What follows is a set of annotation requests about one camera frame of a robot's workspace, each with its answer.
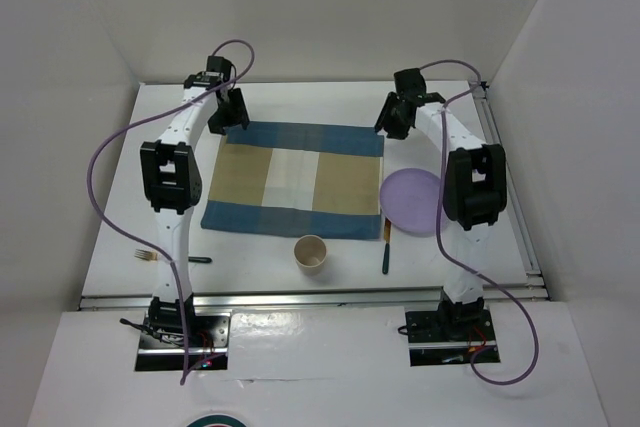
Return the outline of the blue tan white placemat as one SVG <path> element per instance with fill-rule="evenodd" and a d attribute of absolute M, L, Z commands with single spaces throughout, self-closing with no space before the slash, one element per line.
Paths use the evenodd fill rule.
<path fill-rule="evenodd" d="M 375 240 L 384 139 L 372 128 L 253 122 L 222 138 L 206 230 Z"/>

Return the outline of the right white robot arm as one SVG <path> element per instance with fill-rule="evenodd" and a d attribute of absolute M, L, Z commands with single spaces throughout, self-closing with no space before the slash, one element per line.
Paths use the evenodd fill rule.
<path fill-rule="evenodd" d="M 394 73 L 390 92 L 374 124 L 389 139 L 404 140 L 412 129 L 440 148 L 440 183 L 435 207 L 435 237 L 441 255 L 453 265 L 442 288 L 435 324 L 448 340 L 464 340 L 480 323 L 483 286 L 495 281 L 483 273 L 480 255 L 492 227 L 507 205 L 506 154 L 472 134 L 450 112 L 471 94 L 481 78 L 448 99 L 427 90 L 420 68 Z"/>

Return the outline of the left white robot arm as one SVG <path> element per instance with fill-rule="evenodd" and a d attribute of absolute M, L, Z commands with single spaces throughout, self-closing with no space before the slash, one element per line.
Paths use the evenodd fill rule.
<path fill-rule="evenodd" d="M 198 324 L 188 260 L 191 219 L 204 190 L 195 147 L 205 130 L 224 136 L 250 123 L 242 92 L 231 81 L 235 73 L 230 60 L 209 56 L 206 68 L 184 81 L 187 107 L 157 140 L 140 148 L 144 194 L 158 232 L 158 280 L 148 324 L 176 346 L 193 341 Z"/>

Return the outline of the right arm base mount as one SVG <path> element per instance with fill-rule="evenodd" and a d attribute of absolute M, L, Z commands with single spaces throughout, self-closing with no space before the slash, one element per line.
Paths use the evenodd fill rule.
<path fill-rule="evenodd" d="M 477 364 L 499 363 L 493 321 L 488 309 L 471 324 L 453 333 L 445 331 L 436 311 L 407 311 L 405 324 L 397 328 L 408 341 L 412 367 L 469 364 L 477 353 Z"/>

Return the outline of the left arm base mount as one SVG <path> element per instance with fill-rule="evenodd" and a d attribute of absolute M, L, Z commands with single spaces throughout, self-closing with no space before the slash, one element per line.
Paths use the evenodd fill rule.
<path fill-rule="evenodd" d="M 120 318 L 119 322 L 139 334 L 134 365 L 136 372 L 183 370 L 185 350 L 181 330 L 152 329 L 147 318 L 138 322 Z M 191 372 L 227 369 L 230 327 L 230 313 L 214 313 L 196 319 L 196 327 L 188 340 L 188 367 Z"/>

